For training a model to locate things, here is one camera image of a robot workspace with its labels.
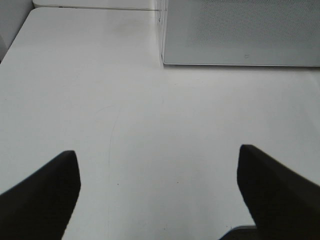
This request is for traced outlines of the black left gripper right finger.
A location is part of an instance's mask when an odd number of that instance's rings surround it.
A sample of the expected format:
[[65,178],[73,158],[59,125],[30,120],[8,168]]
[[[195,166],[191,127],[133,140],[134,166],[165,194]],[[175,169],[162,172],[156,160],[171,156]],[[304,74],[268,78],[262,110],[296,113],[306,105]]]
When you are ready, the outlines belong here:
[[263,240],[318,240],[320,187],[254,145],[239,150],[237,184]]

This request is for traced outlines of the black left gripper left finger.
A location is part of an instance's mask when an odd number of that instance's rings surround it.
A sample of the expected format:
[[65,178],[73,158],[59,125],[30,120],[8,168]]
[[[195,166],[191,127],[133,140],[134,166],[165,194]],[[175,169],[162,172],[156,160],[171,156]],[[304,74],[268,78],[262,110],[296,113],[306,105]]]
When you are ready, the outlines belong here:
[[63,151],[0,195],[0,238],[62,239],[80,190],[76,153]]

